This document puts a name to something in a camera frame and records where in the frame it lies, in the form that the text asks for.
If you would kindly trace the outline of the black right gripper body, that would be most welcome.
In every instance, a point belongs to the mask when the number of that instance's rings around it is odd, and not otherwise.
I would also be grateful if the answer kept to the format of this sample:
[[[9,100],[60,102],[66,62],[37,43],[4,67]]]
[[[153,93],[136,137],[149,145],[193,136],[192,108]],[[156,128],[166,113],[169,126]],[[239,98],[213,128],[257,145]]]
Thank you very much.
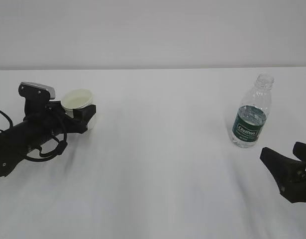
[[[282,196],[291,203],[306,203],[306,164],[284,166]]]

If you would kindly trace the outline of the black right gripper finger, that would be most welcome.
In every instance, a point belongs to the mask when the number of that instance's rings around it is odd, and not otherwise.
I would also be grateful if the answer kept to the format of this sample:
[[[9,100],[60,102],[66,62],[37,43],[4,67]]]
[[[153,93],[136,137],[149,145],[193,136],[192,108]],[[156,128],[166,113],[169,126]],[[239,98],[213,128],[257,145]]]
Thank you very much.
[[[289,164],[306,164],[305,162],[283,156],[268,147],[262,148],[260,160],[263,162],[263,164],[273,176],[281,195],[284,178],[284,166]]]
[[[296,142],[293,147],[293,155],[300,161],[306,163],[306,144],[303,142]]]

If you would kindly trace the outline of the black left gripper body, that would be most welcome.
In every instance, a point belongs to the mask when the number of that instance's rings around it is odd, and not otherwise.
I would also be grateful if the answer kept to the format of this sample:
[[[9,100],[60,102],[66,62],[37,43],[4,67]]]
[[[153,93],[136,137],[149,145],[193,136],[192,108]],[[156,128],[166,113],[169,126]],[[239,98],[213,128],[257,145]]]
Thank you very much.
[[[56,139],[59,134],[63,135],[63,139],[67,138],[68,133],[65,120],[66,117],[48,116],[44,112],[40,113],[40,137],[42,139]]]

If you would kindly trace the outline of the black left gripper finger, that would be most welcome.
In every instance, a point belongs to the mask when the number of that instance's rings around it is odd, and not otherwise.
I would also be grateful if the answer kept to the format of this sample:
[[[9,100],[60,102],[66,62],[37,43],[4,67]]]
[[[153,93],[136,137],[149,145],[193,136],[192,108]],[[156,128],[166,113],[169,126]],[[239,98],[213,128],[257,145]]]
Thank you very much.
[[[45,105],[45,114],[48,116],[66,117],[67,114],[61,105],[60,101],[49,101]]]
[[[96,105],[92,104],[80,109],[73,109],[70,133],[84,133],[88,130],[88,123],[96,114]]]

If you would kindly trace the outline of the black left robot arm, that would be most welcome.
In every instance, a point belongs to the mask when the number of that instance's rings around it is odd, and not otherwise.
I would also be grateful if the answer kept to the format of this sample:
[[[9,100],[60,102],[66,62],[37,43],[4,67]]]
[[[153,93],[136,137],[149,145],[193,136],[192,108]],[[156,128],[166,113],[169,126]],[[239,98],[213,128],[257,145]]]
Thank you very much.
[[[9,123],[0,129],[0,177],[6,177],[23,160],[46,162],[61,155],[68,145],[68,134],[83,134],[96,114],[91,104],[66,114],[59,101],[49,101],[37,112],[30,112],[23,122]]]

